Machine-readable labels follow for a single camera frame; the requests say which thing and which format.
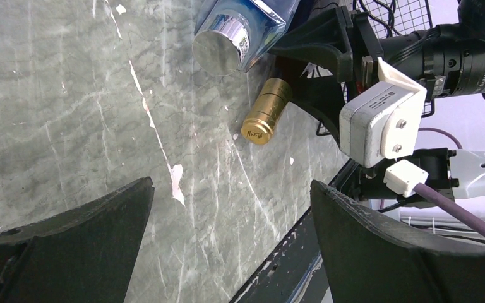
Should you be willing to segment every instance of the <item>marble surface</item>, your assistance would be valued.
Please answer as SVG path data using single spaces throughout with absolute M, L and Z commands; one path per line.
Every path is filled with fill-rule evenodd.
M 200 4 L 0 0 L 0 230 L 151 176 L 126 302 L 229 301 L 307 209 L 310 181 L 345 162 L 294 105 L 269 144 L 237 135 L 266 62 L 205 74 L 190 47 Z

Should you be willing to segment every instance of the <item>glass perfume bottle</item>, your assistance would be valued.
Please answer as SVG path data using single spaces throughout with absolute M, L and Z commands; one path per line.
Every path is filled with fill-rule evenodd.
M 206 0 L 193 40 L 208 73 L 245 73 L 286 33 L 300 0 Z

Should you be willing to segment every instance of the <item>silver cap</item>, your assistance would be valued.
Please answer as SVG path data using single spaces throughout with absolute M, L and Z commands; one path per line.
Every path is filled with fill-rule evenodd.
M 248 31 L 229 15 L 217 15 L 212 23 L 204 23 L 193 40 L 196 62 L 215 76 L 227 76 L 236 71 L 248 48 Z

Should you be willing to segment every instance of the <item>black metal grid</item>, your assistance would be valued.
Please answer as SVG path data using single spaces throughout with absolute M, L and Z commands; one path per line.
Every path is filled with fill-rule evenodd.
M 390 10 L 378 4 L 381 2 L 387 5 L 393 12 L 393 26 L 388 29 L 384 24 L 392 22 Z M 354 0 L 354 9 L 369 12 L 369 23 L 373 27 L 374 33 L 379 39 L 404 35 L 416 30 L 428 30 L 433 27 L 428 0 Z M 434 102 L 426 103 L 423 117 L 434 114 Z M 330 133 L 319 123 L 317 136 L 328 136 Z

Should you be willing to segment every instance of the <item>gold cylinder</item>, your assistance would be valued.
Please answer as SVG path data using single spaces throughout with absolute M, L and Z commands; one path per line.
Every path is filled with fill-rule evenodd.
M 292 90 L 280 78 L 265 82 L 256 103 L 242 123 L 241 134 L 250 142 L 264 145 L 269 142 L 285 106 L 292 98 Z

